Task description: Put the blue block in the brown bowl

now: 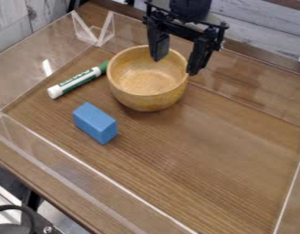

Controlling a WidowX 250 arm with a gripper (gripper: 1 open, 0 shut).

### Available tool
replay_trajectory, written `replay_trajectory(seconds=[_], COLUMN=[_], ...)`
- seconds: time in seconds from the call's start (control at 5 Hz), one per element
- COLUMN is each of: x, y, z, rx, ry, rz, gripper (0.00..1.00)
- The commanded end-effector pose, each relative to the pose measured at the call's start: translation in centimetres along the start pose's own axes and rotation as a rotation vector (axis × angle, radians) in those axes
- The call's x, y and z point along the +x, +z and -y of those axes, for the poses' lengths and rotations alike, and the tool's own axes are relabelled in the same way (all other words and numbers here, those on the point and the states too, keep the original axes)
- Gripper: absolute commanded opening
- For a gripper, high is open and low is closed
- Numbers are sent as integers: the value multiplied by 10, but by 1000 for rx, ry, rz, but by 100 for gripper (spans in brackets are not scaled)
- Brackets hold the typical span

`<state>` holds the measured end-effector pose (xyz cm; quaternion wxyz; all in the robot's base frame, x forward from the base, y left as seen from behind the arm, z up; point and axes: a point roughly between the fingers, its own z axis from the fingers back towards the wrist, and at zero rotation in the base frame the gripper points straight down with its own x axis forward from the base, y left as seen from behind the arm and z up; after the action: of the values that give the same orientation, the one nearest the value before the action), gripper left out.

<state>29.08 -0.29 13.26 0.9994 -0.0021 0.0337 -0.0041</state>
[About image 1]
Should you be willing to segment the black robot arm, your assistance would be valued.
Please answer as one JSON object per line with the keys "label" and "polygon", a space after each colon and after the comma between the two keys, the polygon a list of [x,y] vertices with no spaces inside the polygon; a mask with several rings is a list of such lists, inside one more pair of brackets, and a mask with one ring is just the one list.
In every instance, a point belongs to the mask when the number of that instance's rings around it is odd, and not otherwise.
{"label": "black robot arm", "polygon": [[186,73],[206,66],[213,51],[221,50],[228,23],[209,13],[212,0],[145,0],[142,23],[147,29],[149,55],[159,61],[169,51],[169,36],[193,42]]}

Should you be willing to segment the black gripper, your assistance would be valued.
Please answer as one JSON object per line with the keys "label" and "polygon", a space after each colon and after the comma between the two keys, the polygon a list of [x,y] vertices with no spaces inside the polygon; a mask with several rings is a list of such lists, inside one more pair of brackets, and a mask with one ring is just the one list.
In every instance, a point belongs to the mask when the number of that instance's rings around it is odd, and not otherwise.
{"label": "black gripper", "polygon": [[210,3],[212,0],[143,1],[146,13],[142,23],[147,29],[150,57],[159,61],[167,54],[169,35],[193,41],[186,65],[190,76],[206,66],[213,49],[220,50],[224,32],[229,28],[228,23],[209,12]]}

